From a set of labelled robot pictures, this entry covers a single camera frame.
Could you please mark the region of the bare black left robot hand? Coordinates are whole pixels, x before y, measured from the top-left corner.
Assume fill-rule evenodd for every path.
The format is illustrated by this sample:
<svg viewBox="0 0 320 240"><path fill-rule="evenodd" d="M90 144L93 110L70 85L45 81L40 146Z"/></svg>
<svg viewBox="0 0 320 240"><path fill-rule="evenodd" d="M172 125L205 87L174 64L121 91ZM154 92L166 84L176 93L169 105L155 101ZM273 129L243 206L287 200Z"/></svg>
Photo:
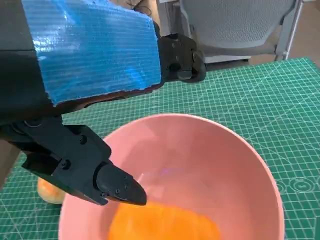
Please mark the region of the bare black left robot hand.
<svg viewBox="0 0 320 240"><path fill-rule="evenodd" d="M63 114L205 76L193 39L162 36L149 16L108 0L0 3L0 138L26 154L24 169L85 201L143 206L147 195Z"/></svg>

